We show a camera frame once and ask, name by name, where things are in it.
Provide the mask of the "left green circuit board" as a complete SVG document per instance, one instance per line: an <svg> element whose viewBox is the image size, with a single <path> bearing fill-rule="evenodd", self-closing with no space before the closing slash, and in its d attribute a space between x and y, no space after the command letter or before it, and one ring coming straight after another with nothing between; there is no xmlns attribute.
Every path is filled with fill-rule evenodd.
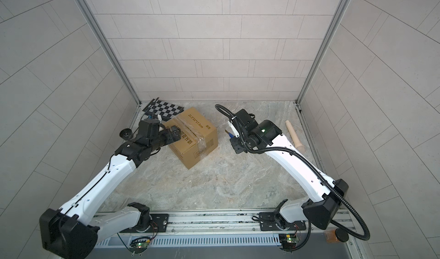
<svg viewBox="0 0 440 259"><path fill-rule="evenodd" d="M139 237L130 242L130 248L133 250L132 252L134 254L142 254L148 249L151 242L152 242L152 237L149 236Z"/></svg>

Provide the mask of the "right green circuit board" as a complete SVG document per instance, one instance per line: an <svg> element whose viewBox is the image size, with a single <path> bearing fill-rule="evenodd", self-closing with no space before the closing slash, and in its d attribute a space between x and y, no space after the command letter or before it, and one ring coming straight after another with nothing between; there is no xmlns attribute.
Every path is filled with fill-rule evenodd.
<svg viewBox="0 0 440 259"><path fill-rule="evenodd" d="M278 235L280 246L282 251L293 252L297 248L299 242L298 236L295 234L279 234Z"/></svg>

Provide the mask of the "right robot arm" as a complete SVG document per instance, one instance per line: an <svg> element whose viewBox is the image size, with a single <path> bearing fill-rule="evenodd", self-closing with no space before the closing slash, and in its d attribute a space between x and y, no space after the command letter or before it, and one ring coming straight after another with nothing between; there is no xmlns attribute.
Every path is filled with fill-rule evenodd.
<svg viewBox="0 0 440 259"><path fill-rule="evenodd" d="M276 210L276 221L282 227L287 223L306 218L313 225L325 230L342 205L342 201L324 184L327 182L342 197L349 186L342 180L334 180L317 169L293 146L282 130L269 120L258 123L254 116L242 109L229 118L233 130L233 147L237 153L265 153L280 164L303 188L306 198L283 202Z"/></svg>

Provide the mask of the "right corner aluminium post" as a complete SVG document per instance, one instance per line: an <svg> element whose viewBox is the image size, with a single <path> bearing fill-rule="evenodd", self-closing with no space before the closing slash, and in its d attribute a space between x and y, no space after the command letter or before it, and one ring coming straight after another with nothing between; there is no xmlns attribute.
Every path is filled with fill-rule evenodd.
<svg viewBox="0 0 440 259"><path fill-rule="evenodd" d="M350 1L351 0L340 0L338 6L336 8L335 14L334 14L334 16L331 20L331 23L325 33L323 42L322 42L322 44L317 52L317 55L312 63L311 69L310 69L308 76L304 82L304 85L300 91L298 99L296 100L296 104L298 106L300 106L302 101L305 99L305 95L306 95L306 93L312 83L312 80L313 80L315 74L317 73L319 65L322 62L327 49L330 46L330 43L333 39L333 36L335 35L335 33L338 29L338 26L340 25L340 22L344 16L344 13L346 12L346 9L347 9Z"/></svg>

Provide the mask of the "glass jar black lid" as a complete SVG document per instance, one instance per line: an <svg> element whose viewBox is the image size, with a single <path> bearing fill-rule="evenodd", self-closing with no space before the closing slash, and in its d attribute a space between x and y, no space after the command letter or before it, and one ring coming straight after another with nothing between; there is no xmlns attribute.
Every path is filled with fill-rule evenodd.
<svg viewBox="0 0 440 259"><path fill-rule="evenodd" d="M129 141L131 139L133 139L134 137L134 133L132 131L132 129L130 128L125 128L123 130L120 131L119 134L120 138L122 138L124 141Z"/></svg>

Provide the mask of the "wooden rolling pin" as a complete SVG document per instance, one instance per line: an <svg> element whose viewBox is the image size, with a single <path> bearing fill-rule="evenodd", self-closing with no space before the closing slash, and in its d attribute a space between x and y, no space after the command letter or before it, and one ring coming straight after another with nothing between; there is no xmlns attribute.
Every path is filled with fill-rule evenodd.
<svg viewBox="0 0 440 259"><path fill-rule="evenodd" d="M291 124L291 122L289 120L285 121L285 125L286 125L286 128L288 129L289 134L291 135L295 149L297 149L301 154L304 154L305 153L305 146L300 141L296 131L293 128L293 125Z"/></svg>

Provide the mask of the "left corner aluminium post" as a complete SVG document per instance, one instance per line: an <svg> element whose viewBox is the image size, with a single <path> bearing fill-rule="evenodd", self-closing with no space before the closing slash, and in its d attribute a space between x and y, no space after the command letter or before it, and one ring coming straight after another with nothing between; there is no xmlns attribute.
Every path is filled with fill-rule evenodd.
<svg viewBox="0 0 440 259"><path fill-rule="evenodd" d="M113 68L116 70L118 76L121 78L121 80L124 82L125 86L128 88L130 94L134 98L135 102L140 105L142 102L140 101L138 95L136 94L135 89L133 88L132 84L130 83L127 74L123 70L119 60L116 57L115 52L110 46L110 43L108 39L105 37L102 29L99 26L99 23L97 19L95 18L94 14L92 13L88 3L86 0L74 0L77 6L79 7L81 13L83 14L85 20L89 24L89 27L91 28L92 33L96 37L96 39L99 41L105 55L109 59L110 63L112 64Z"/></svg>

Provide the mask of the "brown jar black lid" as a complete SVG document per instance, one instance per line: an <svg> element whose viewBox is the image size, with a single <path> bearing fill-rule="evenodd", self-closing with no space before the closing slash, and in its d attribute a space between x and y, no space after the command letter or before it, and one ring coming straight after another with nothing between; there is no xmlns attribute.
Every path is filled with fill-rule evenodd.
<svg viewBox="0 0 440 259"><path fill-rule="evenodd" d="M340 228L326 230L324 232L326 242L329 244L344 243L349 240L349 234Z"/></svg>

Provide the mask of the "blue utility knife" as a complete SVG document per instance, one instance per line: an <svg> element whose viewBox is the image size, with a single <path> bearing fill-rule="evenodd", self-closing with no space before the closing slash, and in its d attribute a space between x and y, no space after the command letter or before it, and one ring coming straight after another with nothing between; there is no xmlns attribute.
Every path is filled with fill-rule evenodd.
<svg viewBox="0 0 440 259"><path fill-rule="evenodd" d="M230 138L236 137L234 134L230 133L229 131L225 130L225 132L229 135Z"/></svg>

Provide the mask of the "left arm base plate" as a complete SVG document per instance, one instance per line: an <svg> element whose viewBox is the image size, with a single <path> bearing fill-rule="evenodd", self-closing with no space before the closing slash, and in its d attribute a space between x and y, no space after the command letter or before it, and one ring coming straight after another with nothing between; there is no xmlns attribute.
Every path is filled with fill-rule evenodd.
<svg viewBox="0 0 440 259"><path fill-rule="evenodd" d="M164 233L167 229L168 219L168 214L150 213L148 218L141 217L135 227L122 230L121 233Z"/></svg>

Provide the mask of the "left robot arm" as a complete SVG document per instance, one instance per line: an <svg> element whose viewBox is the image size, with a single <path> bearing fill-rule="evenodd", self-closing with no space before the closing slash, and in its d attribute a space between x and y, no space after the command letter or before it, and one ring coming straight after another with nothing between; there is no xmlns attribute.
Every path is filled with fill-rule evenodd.
<svg viewBox="0 0 440 259"><path fill-rule="evenodd" d="M118 212L96 217L114 189L162 147L181 139L176 125L166 127L157 119L139 122L137 134L126 128L125 142L108 164L72 199L59 209L47 209L40 217L42 247L63 259L84 259L95 245L126 229L144 232L152 228L148 206L132 202Z"/></svg>

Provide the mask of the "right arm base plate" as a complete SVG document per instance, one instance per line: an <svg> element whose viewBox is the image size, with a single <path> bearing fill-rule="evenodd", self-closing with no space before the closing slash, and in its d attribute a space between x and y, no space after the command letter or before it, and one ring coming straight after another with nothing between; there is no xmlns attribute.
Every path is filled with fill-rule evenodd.
<svg viewBox="0 0 440 259"><path fill-rule="evenodd" d="M306 231L307 224L304 221L295 221L289 223L281 214L273 212L260 212L252 217L252 220L258 222L261 231Z"/></svg>

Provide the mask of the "brown cardboard express box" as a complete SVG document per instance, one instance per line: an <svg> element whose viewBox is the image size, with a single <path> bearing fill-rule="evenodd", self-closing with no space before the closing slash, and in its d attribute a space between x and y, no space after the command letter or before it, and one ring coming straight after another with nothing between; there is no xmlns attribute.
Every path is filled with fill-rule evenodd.
<svg viewBox="0 0 440 259"><path fill-rule="evenodd" d="M217 128L194 107L165 122L165 126L176 126L181 130L181 139L170 144L170 149L187 169L218 147Z"/></svg>

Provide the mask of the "black white chessboard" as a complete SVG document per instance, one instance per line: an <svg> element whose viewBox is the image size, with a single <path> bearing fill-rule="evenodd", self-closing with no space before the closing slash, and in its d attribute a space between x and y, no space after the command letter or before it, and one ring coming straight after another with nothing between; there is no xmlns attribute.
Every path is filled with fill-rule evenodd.
<svg viewBox="0 0 440 259"><path fill-rule="evenodd" d="M167 103L158 98L151 100L142 110L144 115L149 118L169 121L184 111L184 107Z"/></svg>

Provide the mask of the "corner aluminium post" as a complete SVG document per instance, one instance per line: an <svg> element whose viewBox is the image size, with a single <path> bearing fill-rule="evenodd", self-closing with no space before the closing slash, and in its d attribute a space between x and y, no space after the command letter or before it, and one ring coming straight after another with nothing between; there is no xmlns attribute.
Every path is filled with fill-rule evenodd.
<svg viewBox="0 0 440 259"><path fill-rule="evenodd" d="M97 19L95 18L94 14L92 13L88 3L86 0L74 0L77 6L79 7L81 13L83 14L85 20L89 24L89 27L91 28L92 33L96 37L96 39L99 41L105 55L109 59L110 63L112 64L113 68L116 70L118 76L121 78L121 80L124 82L125 86L128 88L130 94L134 98L135 102L140 105L142 102L140 101L138 95L136 94L135 89L133 88L132 84L130 83L127 74L123 70L119 60L116 57L115 52L110 46L110 43L108 39L105 37L102 29L99 26L99 23Z"/></svg>
<svg viewBox="0 0 440 259"><path fill-rule="evenodd" d="M300 91L298 99L296 100L296 104L298 106L300 106L302 101L305 99L305 95L306 95L306 93L312 83L312 80L313 80L315 74L317 73L319 65L322 62L327 49L330 46L330 43L333 39L333 36L335 35L335 33L338 29L338 26L340 25L340 22L344 16L344 13L346 12L346 9L347 9L350 1L351 0L340 0L338 6L336 8L335 14L334 14L334 16L331 20L331 23L325 33L323 42L322 42L322 44L317 52L317 55L312 63L311 69L310 69L308 76L304 82L304 85Z"/></svg>

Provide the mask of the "aluminium front rail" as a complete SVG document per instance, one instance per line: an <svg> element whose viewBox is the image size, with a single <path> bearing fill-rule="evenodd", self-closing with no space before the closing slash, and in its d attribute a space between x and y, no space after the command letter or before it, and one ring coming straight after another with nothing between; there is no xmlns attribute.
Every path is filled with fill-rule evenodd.
<svg viewBox="0 0 440 259"><path fill-rule="evenodd" d="M136 238L149 236L152 242L148 248L200 248L229 246L277 246L279 234L295 234L299 238L296 250L304 246L312 233L324 233L337 229L333 223L325 230L308 223L304 217L298 221L307 224L306 231L261 231L258 222L252 220L255 210L196 210L175 212L153 212L168 214L168 224L164 233L116 233L97 243L97 248L116 248L124 245L133 253L130 242ZM105 217L112 213L96 213Z"/></svg>

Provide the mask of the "green circuit board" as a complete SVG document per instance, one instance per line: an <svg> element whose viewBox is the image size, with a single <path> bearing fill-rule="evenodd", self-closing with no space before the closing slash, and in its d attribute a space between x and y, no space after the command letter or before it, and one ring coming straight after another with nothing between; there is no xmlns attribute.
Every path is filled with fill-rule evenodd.
<svg viewBox="0 0 440 259"><path fill-rule="evenodd" d="M142 254L148 249L151 242L152 242L152 237L149 236L139 237L130 242L130 248L133 250L132 252L134 254Z"/></svg>
<svg viewBox="0 0 440 259"><path fill-rule="evenodd" d="M282 251L293 252L297 248L299 242L298 236L295 234L279 234L278 235L280 246Z"/></svg>

